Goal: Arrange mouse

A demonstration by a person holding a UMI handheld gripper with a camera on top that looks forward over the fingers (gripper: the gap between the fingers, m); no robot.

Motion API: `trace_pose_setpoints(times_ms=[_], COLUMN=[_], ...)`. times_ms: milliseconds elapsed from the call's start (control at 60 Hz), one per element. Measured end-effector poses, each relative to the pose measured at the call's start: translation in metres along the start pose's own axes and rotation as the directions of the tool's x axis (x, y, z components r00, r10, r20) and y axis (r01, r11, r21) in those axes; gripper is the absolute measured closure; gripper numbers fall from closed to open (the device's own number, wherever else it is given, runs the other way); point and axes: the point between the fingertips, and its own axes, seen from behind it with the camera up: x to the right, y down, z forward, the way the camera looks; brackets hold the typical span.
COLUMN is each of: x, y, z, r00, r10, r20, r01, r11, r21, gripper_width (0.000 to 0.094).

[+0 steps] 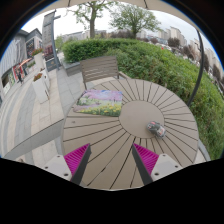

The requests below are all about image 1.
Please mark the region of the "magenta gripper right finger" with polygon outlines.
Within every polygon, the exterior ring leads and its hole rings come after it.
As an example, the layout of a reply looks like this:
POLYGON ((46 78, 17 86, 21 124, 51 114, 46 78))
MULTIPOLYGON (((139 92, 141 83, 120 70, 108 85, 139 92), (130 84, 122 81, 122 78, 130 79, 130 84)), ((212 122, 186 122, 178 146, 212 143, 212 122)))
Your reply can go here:
POLYGON ((132 154, 144 185, 182 169, 169 155, 158 155, 135 143, 132 144, 132 154))

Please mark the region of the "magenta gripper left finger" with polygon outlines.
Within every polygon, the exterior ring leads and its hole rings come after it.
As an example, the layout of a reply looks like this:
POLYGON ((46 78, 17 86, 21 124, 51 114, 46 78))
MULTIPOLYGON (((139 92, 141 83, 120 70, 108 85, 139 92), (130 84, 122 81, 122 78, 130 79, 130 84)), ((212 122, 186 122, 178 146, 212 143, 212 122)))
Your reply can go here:
POLYGON ((86 144, 66 155, 54 156, 42 169, 79 185, 90 154, 90 144, 86 144))

